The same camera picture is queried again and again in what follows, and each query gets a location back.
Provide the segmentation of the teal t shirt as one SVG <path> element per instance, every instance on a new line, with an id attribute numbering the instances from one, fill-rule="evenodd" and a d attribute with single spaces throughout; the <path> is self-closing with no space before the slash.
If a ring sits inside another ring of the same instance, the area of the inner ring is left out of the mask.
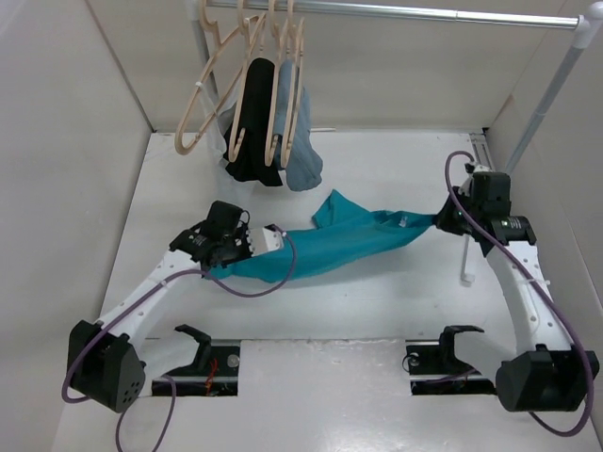
<path id="1" fill-rule="evenodd" d="M 368 211 L 333 190 L 312 216 L 314 227 L 289 231 L 293 240 L 281 250 L 215 268 L 218 279 L 230 276 L 278 283 L 288 272 L 293 280 L 314 277 L 378 253 L 396 250 L 418 239 L 434 214 Z"/>

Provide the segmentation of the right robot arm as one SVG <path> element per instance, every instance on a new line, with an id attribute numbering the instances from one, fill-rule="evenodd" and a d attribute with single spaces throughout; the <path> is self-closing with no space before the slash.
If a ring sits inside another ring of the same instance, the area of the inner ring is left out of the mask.
<path id="1" fill-rule="evenodd" d="M 511 215 L 511 179 L 478 167 L 454 187 L 436 227 L 467 235 L 480 246 L 501 287 L 515 345 L 506 348 L 475 326 L 447 326 L 435 359 L 448 371 L 467 364 L 493 382 L 508 412 L 573 412 L 587 395 L 587 378 L 575 345 L 543 297 L 536 237 L 525 217 Z"/>

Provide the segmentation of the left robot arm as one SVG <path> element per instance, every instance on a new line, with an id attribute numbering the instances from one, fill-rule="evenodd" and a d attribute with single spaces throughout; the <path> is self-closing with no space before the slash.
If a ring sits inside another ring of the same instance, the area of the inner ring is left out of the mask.
<path id="1" fill-rule="evenodd" d="M 211 204 L 206 219 L 169 244 L 149 276 L 112 311 L 94 322 L 82 320 L 69 336 L 67 371 L 61 396 L 68 404 L 94 400 L 123 413 L 151 391 L 152 382 L 173 370 L 200 373 L 209 365 L 211 338 L 187 324 L 167 339 L 151 330 L 176 305 L 194 280 L 212 280 L 211 271 L 250 258 L 246 212 L 228 202 Z"/>

